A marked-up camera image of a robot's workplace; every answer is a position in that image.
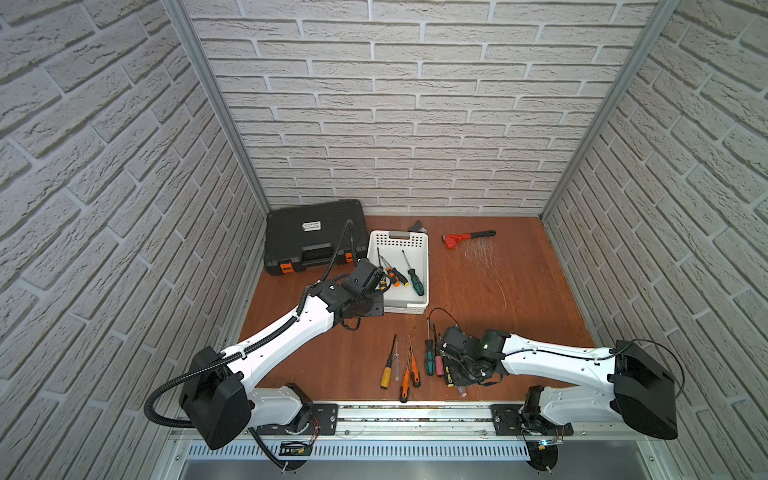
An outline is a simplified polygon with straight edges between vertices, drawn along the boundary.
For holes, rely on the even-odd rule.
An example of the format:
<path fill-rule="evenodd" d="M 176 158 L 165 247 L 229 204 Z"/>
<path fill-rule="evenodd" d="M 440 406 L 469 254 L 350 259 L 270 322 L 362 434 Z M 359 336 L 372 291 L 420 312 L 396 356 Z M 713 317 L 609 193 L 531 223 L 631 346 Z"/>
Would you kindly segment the black yellow slim screwdriver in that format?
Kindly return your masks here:
<path fill-rule="evenodd" d="M 452 387 L 455 386 L 455 383 L 454 383 L 454 380 L 453 380 L 453 376 L 452 376 L 452 374 L 450 372 L 448 372 L 448 371 L 445 372 L 444 379 L 445 379 L 446 385 L 449 388 L 452 388 Z"/>

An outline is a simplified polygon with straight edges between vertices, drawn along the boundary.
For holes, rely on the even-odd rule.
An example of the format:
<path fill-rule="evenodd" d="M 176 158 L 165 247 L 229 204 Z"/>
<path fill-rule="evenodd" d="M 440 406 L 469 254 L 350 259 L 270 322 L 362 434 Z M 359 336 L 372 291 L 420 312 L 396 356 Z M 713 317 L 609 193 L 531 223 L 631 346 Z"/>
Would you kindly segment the black yellow short screwdriver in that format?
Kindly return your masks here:
<path fill-rule="evenodd" d="M 381 258 L 380 252 L 377 252 L 377 257 L 378 257 L 379 269 L 382 271 L 382 277 L 378 284 L 378 290 L 384 293 L 391 287 L 392 282 L 389 278 L 389 275 L 386 273 L 385 267 L 382 264 L 382 258 Z"/>

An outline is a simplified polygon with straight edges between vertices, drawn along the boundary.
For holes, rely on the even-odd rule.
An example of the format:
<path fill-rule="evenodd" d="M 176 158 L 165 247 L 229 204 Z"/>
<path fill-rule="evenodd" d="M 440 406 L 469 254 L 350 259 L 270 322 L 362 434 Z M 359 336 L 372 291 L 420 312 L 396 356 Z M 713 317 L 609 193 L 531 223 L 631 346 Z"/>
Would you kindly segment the orange black small screwdriver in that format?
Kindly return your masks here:
<path fill-rule="evenodd" d="M 388 274 L 392 285 L 394 287 L 400 287 L 400 286 L 407 287 L 409 283 L 406 277 L 403 274 L 401 274 L 390 262 L 386 260 L 386 258 L 381 254 L 380 250 L 377 250 L 377 255 L 378 255 L 378 259 L 380 260 L 380 263 L 383 265 L 386 273 Z"/>

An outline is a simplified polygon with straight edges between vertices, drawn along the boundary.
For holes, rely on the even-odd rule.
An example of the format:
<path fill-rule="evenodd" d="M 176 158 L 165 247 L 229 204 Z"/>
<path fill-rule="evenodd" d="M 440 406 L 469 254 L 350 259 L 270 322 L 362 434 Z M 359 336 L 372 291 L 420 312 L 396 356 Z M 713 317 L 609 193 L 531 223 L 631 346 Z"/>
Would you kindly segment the clear handle screwdriver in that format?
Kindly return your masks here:
<path fill-rule="evenodd" d="M 395 382 L 399 382 L 401 380 L 401 361 L 400 361 L 400 353 L 399 353 L 399 340 L 397 338 L 394 339 L 394 350 L 392 355 L 392 373 L 393 373 L 393 380 Z"/>

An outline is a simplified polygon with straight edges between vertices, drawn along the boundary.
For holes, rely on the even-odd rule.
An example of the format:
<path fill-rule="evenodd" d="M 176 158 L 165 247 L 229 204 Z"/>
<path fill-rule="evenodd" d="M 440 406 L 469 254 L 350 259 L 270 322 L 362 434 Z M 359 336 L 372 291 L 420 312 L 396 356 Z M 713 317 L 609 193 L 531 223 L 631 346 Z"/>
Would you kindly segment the yellow handle screwdriver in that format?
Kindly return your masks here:
<path fill-rule="evenodd" d="M 380 380 L 380 388 L 382 390 L 387 390 L 391 382 L 392 371 L 393 371 L 392 366 L 393 366 L 393 360 L 394 360 L 394 350 L 395 350 L 396 344 L 397 344 L 397 336 L 394 335 L 392 339 L 389 355 L 387 357 L 387 361 L 386 361 L 386 364 L 381 376 L 381 380 Z"/>

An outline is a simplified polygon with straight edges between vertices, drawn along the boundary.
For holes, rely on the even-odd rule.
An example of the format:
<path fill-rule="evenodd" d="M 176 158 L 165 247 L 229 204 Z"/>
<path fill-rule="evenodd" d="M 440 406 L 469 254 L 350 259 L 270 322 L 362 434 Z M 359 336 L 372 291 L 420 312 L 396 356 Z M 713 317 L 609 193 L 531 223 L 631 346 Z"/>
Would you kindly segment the large green black screwdriver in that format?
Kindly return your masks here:
<path fill-rule="evenodd" d="M 408 267 L 407 272 L 408 272 L 408 276 L 409 276 L 409 279 L 410 279 L 410 285 L 413 287 L 414 291 L 416 292 L 416 294 L 418 296 L 423 297 L 425 295 L 424 285 L 423 285 L 420 277 L 418 276 L 416 270 L 411 266 L 411 264 L 410 264 L 410 262 L 408 260 L 408 257 L 407 257 L 407 255 L 406 255 L 404 250 L 402 250 L 402 254 L 403 254 L 403 257 L 405 259 L 406 266 Z"/>

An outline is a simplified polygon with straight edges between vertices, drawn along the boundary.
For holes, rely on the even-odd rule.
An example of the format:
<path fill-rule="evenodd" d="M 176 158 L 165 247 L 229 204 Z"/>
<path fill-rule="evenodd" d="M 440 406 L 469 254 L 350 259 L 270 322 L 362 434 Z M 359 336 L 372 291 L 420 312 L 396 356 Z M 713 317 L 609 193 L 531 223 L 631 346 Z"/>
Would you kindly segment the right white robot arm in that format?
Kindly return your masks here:
<path fill-rule="evenodd" d="M 680 383 L 639 339 L 608 347 L 571 347 L 487 330 L 481 337 L 448 328 L 438 348 L 456 387 L 490 387 L 508 376 L 561 382 L 528 389 L 514 419 L 528 432 L 570 434 L 576 423 L 622 423 L 658 440 L 678 437 Z"/>

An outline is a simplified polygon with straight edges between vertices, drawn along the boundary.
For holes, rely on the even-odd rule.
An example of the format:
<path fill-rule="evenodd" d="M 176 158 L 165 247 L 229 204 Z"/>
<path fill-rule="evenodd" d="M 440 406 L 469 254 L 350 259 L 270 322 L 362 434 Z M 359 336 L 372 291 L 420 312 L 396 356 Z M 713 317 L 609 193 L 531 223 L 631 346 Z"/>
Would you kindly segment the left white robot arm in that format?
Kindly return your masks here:
<path fill-rule="evenodd" d="M 152 391 L 146 418 L 173 429 L 194 429 L 211 450 L 243 431 L 281 425 L 299 433 L 310 422 L 313 402 L 296 385 L 262 388 L 261 380 L 304 344 L 348 320 L 383 314 L 385 272 L 366 258 L 337 276 L 324 274 L 304 288 L 296 307 L 236 345 L 200 350 L 190 370 Z"/>

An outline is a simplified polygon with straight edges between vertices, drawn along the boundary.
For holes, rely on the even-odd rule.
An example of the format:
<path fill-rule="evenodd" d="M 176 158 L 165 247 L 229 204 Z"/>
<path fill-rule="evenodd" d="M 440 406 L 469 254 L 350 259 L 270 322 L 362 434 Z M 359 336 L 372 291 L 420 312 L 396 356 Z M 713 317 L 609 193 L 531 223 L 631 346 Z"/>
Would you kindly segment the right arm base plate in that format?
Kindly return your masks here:
<path fill-rule="evenodd" d="M 556 425 L 545 419 L 537 407 L 525 404 L 492 404 L 491 420 L 496 435 L 501 436 L 572 436 L 570 423 Z"/>

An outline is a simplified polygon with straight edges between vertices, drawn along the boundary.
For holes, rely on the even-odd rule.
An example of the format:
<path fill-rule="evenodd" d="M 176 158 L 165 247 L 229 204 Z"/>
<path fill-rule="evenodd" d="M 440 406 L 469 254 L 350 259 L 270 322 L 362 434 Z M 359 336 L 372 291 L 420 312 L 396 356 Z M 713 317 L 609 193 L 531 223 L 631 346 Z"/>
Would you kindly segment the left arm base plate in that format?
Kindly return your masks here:
<path fill-rule="evenodd" d="M 297 416 L 285 425 L 268 424 L 259 426 L 260 435 L 311 436 L 319 431 L 320 436 L 333 436 L 336 432 L 339 406 L 333 403 L 314 403 L 304 406 Z"/>

